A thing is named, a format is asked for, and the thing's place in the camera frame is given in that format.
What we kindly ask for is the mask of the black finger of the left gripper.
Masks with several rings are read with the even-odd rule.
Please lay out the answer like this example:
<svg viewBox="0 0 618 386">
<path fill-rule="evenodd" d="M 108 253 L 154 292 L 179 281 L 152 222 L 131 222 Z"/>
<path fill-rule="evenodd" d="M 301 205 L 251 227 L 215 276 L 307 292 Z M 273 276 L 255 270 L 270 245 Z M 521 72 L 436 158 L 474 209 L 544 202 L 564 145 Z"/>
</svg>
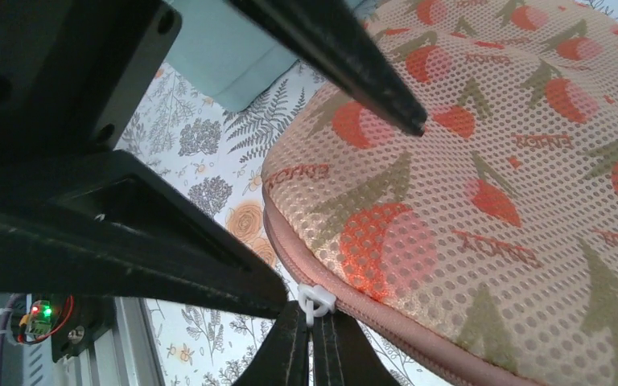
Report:
<svg viewBox="0 0 618 386">
<path fill-rule="evenodd" d="M 288 302 L 234 386 L 307 386 L 308 341 L 304 311 Z"/>
<path fill-rule="evenodd" d="M 322 386 L 399 386 L 358 322 L 337 311 L 314 321 L 314 379 Z"/>
</svg>

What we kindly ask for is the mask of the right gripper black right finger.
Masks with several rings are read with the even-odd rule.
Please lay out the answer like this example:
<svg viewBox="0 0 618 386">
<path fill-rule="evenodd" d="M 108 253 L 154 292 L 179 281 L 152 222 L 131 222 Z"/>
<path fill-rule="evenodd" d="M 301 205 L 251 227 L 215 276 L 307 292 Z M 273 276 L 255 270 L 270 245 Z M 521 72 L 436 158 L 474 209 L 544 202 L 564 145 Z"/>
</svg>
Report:
<svg viewBox="0 0 618 386">
<path fill-rule="evenodd" d="M 421 137 L 426 110 L 343 1 L 229 5 L 335 86 L 402 132 Z"/>
</svg>

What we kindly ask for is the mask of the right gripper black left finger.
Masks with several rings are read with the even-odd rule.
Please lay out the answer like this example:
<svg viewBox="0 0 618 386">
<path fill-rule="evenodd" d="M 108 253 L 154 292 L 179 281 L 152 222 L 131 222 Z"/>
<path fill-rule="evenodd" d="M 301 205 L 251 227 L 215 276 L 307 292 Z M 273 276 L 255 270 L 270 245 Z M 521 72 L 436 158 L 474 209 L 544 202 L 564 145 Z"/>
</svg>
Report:
<svg viewBox="0 0 618 386">
<path fill-rule="evenodd" d="M 260 318 L 279 275 L 116 150 L 0 169 L 0 292 L 154 298 Z"/>
</svg>

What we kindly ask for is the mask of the white zipper pull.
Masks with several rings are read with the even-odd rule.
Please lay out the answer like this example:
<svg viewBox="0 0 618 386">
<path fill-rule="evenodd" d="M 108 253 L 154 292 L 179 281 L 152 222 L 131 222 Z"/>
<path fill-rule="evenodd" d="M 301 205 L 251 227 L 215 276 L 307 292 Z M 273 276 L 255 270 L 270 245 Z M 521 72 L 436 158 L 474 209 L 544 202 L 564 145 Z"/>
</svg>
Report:
<svg viewBox="0 0 618 386">
<path fill-rule="evenodd" d="M 308 327 L 313 327 L 317 318 L 334 313 L 336 300 L 336 296 L 321 285 L 298 284 L 298 304 Z"/>
</svg>

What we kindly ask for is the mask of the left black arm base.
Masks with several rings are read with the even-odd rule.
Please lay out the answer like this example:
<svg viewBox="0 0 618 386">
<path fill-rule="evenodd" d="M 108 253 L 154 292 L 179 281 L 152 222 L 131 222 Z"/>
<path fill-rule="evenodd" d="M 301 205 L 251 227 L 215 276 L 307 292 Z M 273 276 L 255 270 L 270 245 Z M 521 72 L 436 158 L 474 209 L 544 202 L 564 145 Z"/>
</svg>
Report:
<svg viewBox="0 0 618 386">
<path fill-rule="evenodd" d="M 91 348 L 115 321 L 116 306 L 108 298 L 27 294 L 16 301 L 6 336 L 25 347 L 49 343 L 56 362 Z"/>
</svg>

